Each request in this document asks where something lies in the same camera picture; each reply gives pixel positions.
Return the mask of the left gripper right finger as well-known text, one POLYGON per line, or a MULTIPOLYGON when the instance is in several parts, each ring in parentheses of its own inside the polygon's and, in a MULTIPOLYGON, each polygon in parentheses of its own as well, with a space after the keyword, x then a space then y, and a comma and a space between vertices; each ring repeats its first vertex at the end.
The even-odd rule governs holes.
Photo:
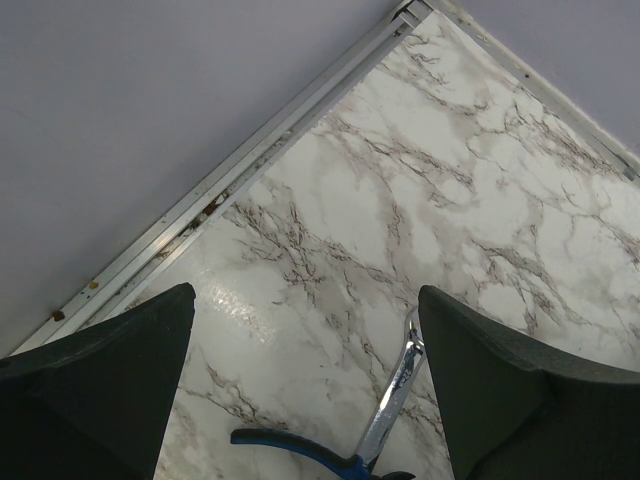
POLYGON ((636 479, 639 375, 551 347, 434 286, 419 320, 457 479, 636 479))

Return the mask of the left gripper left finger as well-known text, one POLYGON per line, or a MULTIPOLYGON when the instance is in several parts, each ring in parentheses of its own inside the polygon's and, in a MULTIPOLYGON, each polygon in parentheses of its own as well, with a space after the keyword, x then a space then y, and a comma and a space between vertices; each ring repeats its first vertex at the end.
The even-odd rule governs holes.
POLYGON ((2 359, 2 478, 153 478, 194 316, 183 283, 2 359))

